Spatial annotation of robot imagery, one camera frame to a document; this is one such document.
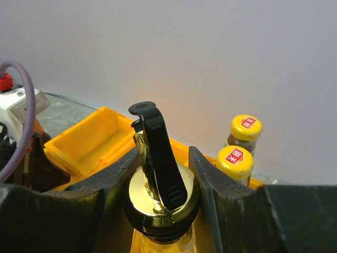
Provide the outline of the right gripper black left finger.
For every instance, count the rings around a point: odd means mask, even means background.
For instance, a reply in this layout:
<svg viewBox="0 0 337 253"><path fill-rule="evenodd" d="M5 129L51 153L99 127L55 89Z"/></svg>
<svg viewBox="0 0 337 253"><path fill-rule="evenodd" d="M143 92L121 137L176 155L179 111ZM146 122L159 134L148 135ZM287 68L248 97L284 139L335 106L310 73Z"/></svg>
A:
<svg viewBox="0 0 337 253"><path fill-rule="evenodd" d="M1 185L1 252L129 252L133 227L122 196L137 165L132 149L63 191Z"/></svg>

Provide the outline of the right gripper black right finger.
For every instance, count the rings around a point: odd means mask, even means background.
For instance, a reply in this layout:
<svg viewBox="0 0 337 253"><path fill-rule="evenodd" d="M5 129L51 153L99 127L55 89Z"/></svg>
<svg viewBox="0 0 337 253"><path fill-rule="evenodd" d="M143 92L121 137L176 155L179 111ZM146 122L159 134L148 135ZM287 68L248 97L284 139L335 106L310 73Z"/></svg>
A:
<svg viewBox="0 0 337 253"><path fill-rule="evenodd" d="M200 184L198 252L336 252L336 186L264 185L252 190L196 148L189 168Z"/></svg>

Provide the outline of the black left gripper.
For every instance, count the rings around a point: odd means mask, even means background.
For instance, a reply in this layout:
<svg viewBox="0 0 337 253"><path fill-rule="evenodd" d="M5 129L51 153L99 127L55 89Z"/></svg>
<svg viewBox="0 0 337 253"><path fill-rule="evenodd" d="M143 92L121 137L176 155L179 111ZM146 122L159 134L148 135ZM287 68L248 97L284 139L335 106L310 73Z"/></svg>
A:
<svg viewBox="0 0 337 253"><path fill-rule="evenodd" d="M11 140L7 132L7 126L1 122L1 171L17 147L17 143ZM33 133L29 150L27 172L24 173L24 186L38 192L46 192L57 185L70 181L70 175L46 156L39 133Z"/></svg>

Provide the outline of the glass oil bottle gold spout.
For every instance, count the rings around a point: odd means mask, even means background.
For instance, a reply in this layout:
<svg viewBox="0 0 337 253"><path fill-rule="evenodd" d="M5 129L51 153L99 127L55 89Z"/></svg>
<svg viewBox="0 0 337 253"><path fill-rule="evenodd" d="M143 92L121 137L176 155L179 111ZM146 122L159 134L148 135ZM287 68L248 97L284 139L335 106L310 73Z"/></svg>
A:
<svg viewBox="0 0 337 253"><path fill-rule="evenodd" d="M131 105L140 165L128 179L123 206L134 228L131 252L196 252L193 222L200 207L194 173L175 159L164 118L152 101Z"/></svg>

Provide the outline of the chili sauce bottle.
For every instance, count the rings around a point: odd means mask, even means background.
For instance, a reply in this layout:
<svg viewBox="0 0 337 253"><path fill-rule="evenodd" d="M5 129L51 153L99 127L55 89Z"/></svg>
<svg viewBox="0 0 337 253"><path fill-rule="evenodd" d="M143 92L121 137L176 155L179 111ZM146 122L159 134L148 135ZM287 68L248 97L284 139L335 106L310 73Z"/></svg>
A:
<svg viewBox="0 0 337 253"><path fill-rule="evenodd" d="M254 157L256 143L262 130L263 124L258 118L248 114L237 115L231 121L230 133L224 146L240 146Z"/></svg>
<svg viewBox="0 0 337 253"><path fill-rule="evenodd" d="M254 158L248 150L237 145L223 147L217 154L216 167L233 180L248 186Z"/></svg>

